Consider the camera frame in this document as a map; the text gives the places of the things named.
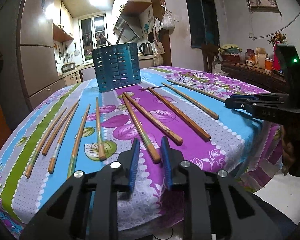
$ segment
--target electrical cord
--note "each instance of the electrical cord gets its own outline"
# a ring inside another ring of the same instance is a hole
[[[168,239],[170,239],[172,236],[173,236],[173,228],[171,227],[171,229],[172,229],[172,234],[171,234],[171,236],[169,237],[169,238],[167,238],[167,239],[160,239],[160,238],[157,238],[157,237],[155,237],[154,235],[152,235],[155,239],[157,239],[157,240],[168,240]]]
[[[249,38],[251,40],[262,39],[262,38],[266,38],[266,37],[275,35],[277,32],[282,32],[285,28],[289,27],[290,24],[293,23],[298,18],[299,15],[300,15],[300,11],[299,11],[298,15],[288,25],[286,25],[285,27],[283,27],[281,30],[276,31],[275,33],[271,33],[271,34],[268,34],[268,35],[265,35],[265,36],[259,36],[259,37],[250,37],[249,36]]]

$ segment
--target window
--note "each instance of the window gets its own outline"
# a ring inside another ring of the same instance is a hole
[[[106,15],[90,16],[79,20],[80,38],[83,61],[92,62],[92,50],[106,46],[106,40],[101,35],[108,37],[106,28]]]
[[[219,28],[214,0],[186,0],[191,35],[191,47],[201,44],[220,45]]]

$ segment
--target tablecloth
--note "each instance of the tablecloth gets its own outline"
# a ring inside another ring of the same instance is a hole
[[[158,98],[144,90],[161,86],[161,82],[167,79],[186,82],[187,85],[220,98],[232,94],[265,92],[263,89],[229,77],[176,67],[154,67],[140,72],[141,84],[106,93],[99,93],[96,79],[63,88],[40,104],[14,130],[0,151],[0,218],[16,238],[65,182],[75,136],[89,103],[91,108],[79,147],[76,170],[86,173],[98,171],[117,160],[120,152],[131,148],[133,138],[139,135],[123,103],[121,94],[124,91],[183,138],[182,146],[177,147],[169,140],[170,146],[180,150],[185,159],[201,169],[209,172],[221,168],[232,171],[239,163],[248,160],[249,166],[239,180],[251,191],[263,187],[280,169],[282,161],[278,125],[252,119],[245,111],[227,109],[218,100],[178,87],[217,113],[220,118],[215,120],[172,90],[157,88],[158,93],[211,135],[211,141],[206,143]],[[102,135],[108,157],[104,162],[98,160],[94,107],[96,97],[101,106]],[[47,168],[56,140],[46,156],[39,155],[31,177],[27,179],[24,176],[25,169],[49,123],[78,99],[80,104],[66,133],[54,173],[49,174]],[[159,150],[162,132],[133,109],[155,148]],[[171,226],[182,219],[183,195],[166,190],[162,164],[155,165],[141,143],[134,192],[129,197],[126,194],[118,195],[120,235],[125,239],[140,237],[150,234],[154,228]]]

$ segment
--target refrigerator door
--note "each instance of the refrigerator door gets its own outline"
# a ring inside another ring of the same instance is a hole
[[[21,67],[27,97],[59,79],[54,49],[43,46],[20,46]]]
[[[50,4],[53,4],[53,0],[25,0],[20,25],[20,44],[53,47],[52,19],[47,19],[46,16],[46,8]]]

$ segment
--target white floor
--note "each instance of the white floor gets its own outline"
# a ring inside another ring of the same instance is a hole
[[[280,171],[256,195],[288,216],[295,224],[300,222],[300,178],[284,176]],[[183,223],[167,228],[154,235],[158,239],[182,240]]]

